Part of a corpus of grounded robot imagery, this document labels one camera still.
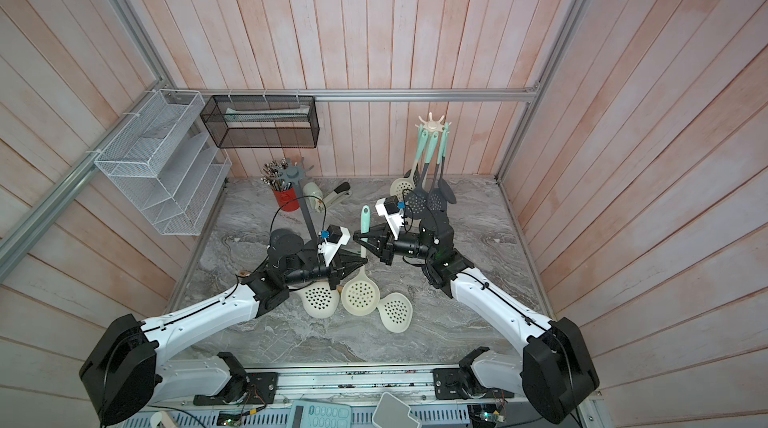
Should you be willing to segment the large cream skimmer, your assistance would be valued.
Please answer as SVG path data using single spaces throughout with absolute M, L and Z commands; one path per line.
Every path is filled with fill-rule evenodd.
M 265 274 L 252 273 L 239 281 L 254 293 L 254 299 L 258 302 L 256 318 L 273 311 L 292 294 L 299 297 L 306 313 L 317 319 L 331 317 L 340 304 L 339 292 L 331 289 L 326 280 L 315 281 L 301 288 L 291 288 L 284 283 L 274 282 Z

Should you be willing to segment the grey skimmer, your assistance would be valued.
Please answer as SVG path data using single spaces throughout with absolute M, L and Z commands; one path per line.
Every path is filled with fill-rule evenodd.
M 433 179 L 432 188 L 427 199 L 427 206 L 432 213 L 444 212 L 447 208 L 447 201 L 444 199 L 441 193 L 440 183 L 444 172 L 447 138 L 449 133 L 450 124 L 447 124 L 444 127 L 441 136 L 437 169 L 435 170 L 435 177 Z
M 448 143 L 448 137 L 450 134 L 450 125 L 451 123 L 446 123 L 443 129 L 443 136 L 441 139 L 441 145 L 440 145 L 440 176 L 438 179 L 438 188 L 440 190 L 441 196 L 446 200 L 448 204 L 455 204 L 456 203 L 456 197 L 453 192 L 453 189 L 450 187 L 448 182 L 444 179 L 444 169 L 446 166 L 446 157 L 447 157 L 447 143 Z

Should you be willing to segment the grey skimmer front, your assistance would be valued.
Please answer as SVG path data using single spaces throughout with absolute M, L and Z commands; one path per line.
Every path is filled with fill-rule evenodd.
M 450 124 L 447 124 L 444 127 L 441 136 L 437 169 L 435 170 L 435 177 L 433 179 L 432 188 L 427 199 L 427 206 L 432 213 L 444 212 L 447 208 L 447 201 L 444 199 L 441 193 L 440 183 L 444 172 L 447 138 L 449 133 Z

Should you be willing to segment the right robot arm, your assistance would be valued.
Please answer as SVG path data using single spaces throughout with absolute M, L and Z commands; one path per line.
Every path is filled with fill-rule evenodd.
M 466 357 L 471 380 L 525 396 L 553 424 L 564 421 L 600 385 L 580 328 L 568 318 L 553 320 L 504 292 L 455 248 L 454 229 L 443 212 L 425 216 L 405 232 L 401 215 L 353 239 L 385 264 L 401 255 L 422 260 L 429 284 L 472 309 L 520 354 L 515 361 L 482 348 Z

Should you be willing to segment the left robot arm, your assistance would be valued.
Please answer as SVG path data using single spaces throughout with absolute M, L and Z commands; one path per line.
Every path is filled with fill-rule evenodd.
M 236 284 L 207 300 L 139 321 L 115 319 L 79 370 L 101 426 L 120 423 L 148 404 L 197 396 L 225 404 L 250 396 L 250 380 L 238 359 L 221 352 L 189 368 L 170 360 L 188 347 L 239 323 L 259 318 L 314 281 L 330 287 L 367 259 L 346 249 L 359 236 L 330 225 L 312 241 L 289 229 L 272 232 L 266 258 Z

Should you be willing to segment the grey utensil rack stand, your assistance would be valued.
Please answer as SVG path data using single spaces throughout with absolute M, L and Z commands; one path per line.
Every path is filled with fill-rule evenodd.
M 317 242 L 317 231 L 315 229 L 309 206 L 306 202 L 307 197 L 303 192 L 302 181 L 306 178 L 306 170 L 304 168 L 304 159 L 301 158 L 298 162 L 288 166 L 287 168 L 281 168 L 278 170 L 279 179 L 285 181 L 291 185 L 296 194 L 296 200 L 299 203 L 300 210 L 307 227 L 310 239 Z

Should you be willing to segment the cream utensil rack stand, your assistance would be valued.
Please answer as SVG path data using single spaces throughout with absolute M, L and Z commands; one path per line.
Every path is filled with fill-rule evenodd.
M 426 132 L 429 135 L 433 133 L 443 133 L 445 128 L 450 124 L 444 123 L 445 116 L 441 116 L 439 119 L 433 117 L 433 113 L 429 112 L 426 119 L 419 116 L 418 134 Z

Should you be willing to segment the mint stapler black top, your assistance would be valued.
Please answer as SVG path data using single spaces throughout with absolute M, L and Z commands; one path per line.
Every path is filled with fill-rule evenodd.
M 332 191 L 323 197 L 322 201 L 318 203 L 318 209 L 323 211 L 331 206 L 339 203 L 342 199 L 350 194 L 351 186 L 348 181 L 344 181 L 337 185 Z

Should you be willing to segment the mint green pencil sharpener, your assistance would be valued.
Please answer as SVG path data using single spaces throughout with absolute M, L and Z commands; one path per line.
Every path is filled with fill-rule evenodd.
M 323 205 L 323 192 L 319 188 L 319 186 L 314 182 L 307 182 L 303 186 L 303 194 L 305 196 L 304 200 L 307 202 L 307 204 L 314 209 L 317 212 L 320 212 L 324 205 Z

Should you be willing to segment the red metal pencil cup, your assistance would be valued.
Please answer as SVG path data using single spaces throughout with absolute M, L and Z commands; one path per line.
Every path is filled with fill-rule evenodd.
M 298 196 L 293 187 L 283 191 L 274 191 L 273 195 L 278 203 L 278 208 L 281 211 L 294 212 L 300 209 Z

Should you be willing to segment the grey calculator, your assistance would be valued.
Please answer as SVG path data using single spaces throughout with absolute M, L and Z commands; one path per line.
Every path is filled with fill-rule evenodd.
M 297 400 L 292 404 L 288 428 L 346 428 L 352 423 L 349 406 L 312 400 Z

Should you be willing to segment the aluminium rail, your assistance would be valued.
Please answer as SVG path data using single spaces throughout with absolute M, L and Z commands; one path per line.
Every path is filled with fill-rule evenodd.
M 544 400 L 551 392 L 555 399 L 566 404 L 572 400 L 583 402 L 599 388 L 599 378 L 593 369 L 579 371 L 557 356 L 556 370 L 547 380 L 531 365 L 523 368 L 518 356 L 493 351 L 481 355 L 471 364 L 480 383 L 488 388 L 500 388 L 523 397 L 532 403 Z M 247 368 L 248 372 L 277 372 L 278 385 L 274 403 L 295 399 L 360 398 L 372 397 L 387 390 L 411 398 L 438 400 L 434 394 L 432 370 L 453 368 L 452 365 L 386 365 L 386 366 L 327 366 Z

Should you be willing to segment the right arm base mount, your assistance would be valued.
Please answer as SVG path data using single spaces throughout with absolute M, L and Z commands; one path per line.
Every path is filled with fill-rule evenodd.
M 457 367 L 433 369 L 435 397 L 438 400 L 469 400 L 502 396 L 514 398 L 515 395 L 512 392 L 485 387 L 472 371 L 471 364 L 481 355 L 489 352 L 489 347 L 481 346 L 462 358 Z

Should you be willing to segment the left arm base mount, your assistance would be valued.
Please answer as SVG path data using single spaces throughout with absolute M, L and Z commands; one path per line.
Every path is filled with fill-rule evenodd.
M 195 395 L 195 406 L 246 403 L 270 405 L 274 402 L 279 376 L 277 372 L 248 372 L 231 352 L 219 352 L 217 357 L 226 364 L 230 378 L 214 395 Z

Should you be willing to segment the black mesh wall basket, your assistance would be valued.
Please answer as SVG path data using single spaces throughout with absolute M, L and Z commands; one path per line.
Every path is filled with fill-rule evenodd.
M 224 149 L 311 149 L 320 126 L 315 99 L 299 95 L 213 95 L 201 119 Z

